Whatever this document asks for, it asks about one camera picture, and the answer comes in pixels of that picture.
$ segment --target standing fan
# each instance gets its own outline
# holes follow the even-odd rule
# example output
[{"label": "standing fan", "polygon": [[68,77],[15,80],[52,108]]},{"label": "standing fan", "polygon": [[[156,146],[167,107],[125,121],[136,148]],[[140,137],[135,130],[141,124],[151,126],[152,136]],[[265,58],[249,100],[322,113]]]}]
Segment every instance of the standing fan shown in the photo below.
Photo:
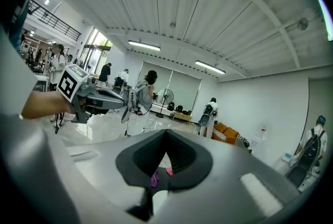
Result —
[{"label": "standing fan", "polygon": [[158,102],[160,102],[162,104],[162,108],[161,108],[161,112],[157,113],[156,116],[159,118],[163,118],[164,115],[162,114],[162,109],[164,104],[170,104],[173,101],[173,92],[169,89],[163,89],[161,91],[159,91],[158,93],[158,98],[160,98],[158,100]]}]

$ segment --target black shirt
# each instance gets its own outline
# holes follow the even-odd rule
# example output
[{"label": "black shirt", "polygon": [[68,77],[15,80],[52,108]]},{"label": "black shirt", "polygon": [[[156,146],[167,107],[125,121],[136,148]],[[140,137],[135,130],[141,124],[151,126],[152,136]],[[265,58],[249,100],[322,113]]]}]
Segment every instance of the black shirt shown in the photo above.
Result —
[{"label": "black shirt", "polygon": [[108,65],[104,65],[99,75],[99,81],[106,82],[108,80],[107,75],[111,74],[111,69]]}]

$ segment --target desk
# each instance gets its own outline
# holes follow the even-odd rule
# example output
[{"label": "desk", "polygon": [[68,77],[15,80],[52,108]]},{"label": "desk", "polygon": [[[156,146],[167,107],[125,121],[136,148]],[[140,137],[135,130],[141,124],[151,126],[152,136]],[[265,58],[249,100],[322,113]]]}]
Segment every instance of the desk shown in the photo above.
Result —
[{"label": "desk", "polygon": [[37,83],[36,85],[42,85],[43,86],[43,91],[46,92],[47,91],[47,82],[49,77],[47,76],[40,76],[40,75],[36,75],[37,77]]},{"label": "desk", "polygon": [[189,115],[185,115],[183,113],[180,113],[180,112],[177,112],[177,111],[174,111],[174,115],[173,115],[173,118],[178,118],[178,119],[183,119],[183,120],[186,120],[187,122],[191,122],[192,120],[192,116],[189,116]]}]

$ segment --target white corrugated ceiling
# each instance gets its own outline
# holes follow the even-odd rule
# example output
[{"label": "white corrugated ceiling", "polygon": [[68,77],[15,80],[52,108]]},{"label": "white corrugated ceiling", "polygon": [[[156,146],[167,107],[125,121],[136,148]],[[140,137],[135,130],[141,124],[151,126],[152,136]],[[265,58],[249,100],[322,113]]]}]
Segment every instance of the white corrugated ceiling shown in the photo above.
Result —
[{"label": "white corrugated ceiling", "polygon": [[[227,72],[221,77],[207,71],[220,80],[332,63],[317,0],[65,1],[114,45],[194,69],[200,59]],[[297,28],[301,18],[309,22],[304,31]],[[161,52],[128,40],[158,45]]]}]

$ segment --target balcony railing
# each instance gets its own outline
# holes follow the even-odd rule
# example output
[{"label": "balcony railing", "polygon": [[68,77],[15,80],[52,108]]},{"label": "balcony railing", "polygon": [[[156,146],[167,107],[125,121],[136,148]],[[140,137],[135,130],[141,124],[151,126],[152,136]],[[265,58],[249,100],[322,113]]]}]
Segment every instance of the balcony railing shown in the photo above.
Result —
[{"label": "balcony railing", "polygon": [[64,35],[74,39],[78,40],[80,33],[57,18],[55,15],[53,15],[50,11],[46,10],[44,7],[42,7],[40,4],[36,3],[34,0],[29,1],[29,11],[28,13],[40,20],[41,22],[51,26],[55,30],[60,31]]}]

